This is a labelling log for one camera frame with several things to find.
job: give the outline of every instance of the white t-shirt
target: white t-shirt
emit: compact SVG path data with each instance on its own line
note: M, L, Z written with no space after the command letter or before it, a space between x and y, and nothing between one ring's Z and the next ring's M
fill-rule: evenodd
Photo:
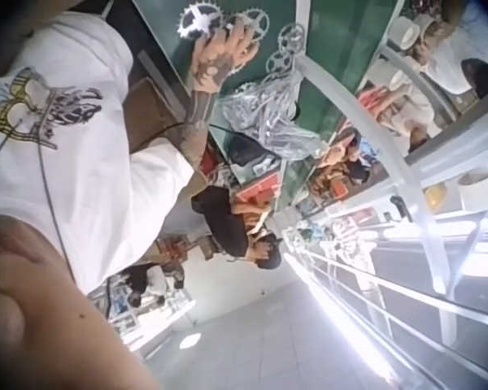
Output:
M472 88L461 68L465 59L488 63L488 15L476 2L466 6L459 26L439 43L424 72L447 92L461 95Z
M36 31L0 79L0 215L33 226L63 254L40 149L63 248L85 294L146 252L193 175L163 139L129 155L122 102L132 61L107 23L67 12Z
M167 290L166 277L164 276L163 268L160 266L153 266L146 270L146 282L148 287L146 291L155 295L164 295Z

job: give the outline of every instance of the fingers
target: fingers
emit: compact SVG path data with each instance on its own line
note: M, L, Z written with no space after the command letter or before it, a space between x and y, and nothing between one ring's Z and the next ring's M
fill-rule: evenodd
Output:
M243 52L242 54L237 56L235 66L250 62L259 52L259 48L260 44L258 42L251 45L251 48L248 51Z
M198 67L199 55L203 52L207 43L207 36L202 35L197 41L195 41L194 52L192 53L192 71L195 73Z
M253 26L248 26L248 28L246 29L246 34L244 34L244 37L238 42L237 48L234 53L244 53L251 45L251 41L253 40L254 35L255 29L253 28Z
M212 43L214 46L224 45L226 42L226 31L223 28L218 28L215 31L215 35L211 39L210 44Z
M242 18L237 18L233 30L229 34L228 41L226 42L226 49L230 54L238 54L240 52L236 51L239 42L244 36L244 29L246 24Z

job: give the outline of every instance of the cardboard box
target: cardboard box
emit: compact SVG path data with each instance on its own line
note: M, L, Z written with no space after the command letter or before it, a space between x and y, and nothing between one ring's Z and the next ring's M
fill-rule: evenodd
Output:
M162 136L167 126L176 122L166 99L148 78L139 80L129 90L123 108L130 153L147 147L155 138ZM190 199L206 186L206 177L200 171L195 171L177 201Z

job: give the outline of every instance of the black shirt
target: black shirt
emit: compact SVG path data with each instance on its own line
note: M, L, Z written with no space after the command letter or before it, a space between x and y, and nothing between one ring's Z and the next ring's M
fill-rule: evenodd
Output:
M192 198L192 208L204 215L213 238L229 255L242 258L248 249L244 218L231 212L229 190L208 186Z

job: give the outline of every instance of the plastic bag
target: plastic bag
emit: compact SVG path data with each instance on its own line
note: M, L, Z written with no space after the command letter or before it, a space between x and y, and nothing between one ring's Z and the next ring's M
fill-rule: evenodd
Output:
M233 130L245 133L286 160L317 156L322 150L318 134L300 128L289 118L302 79L298 72L291 71L271 74L260 83L244 84L220 99L223 116Z

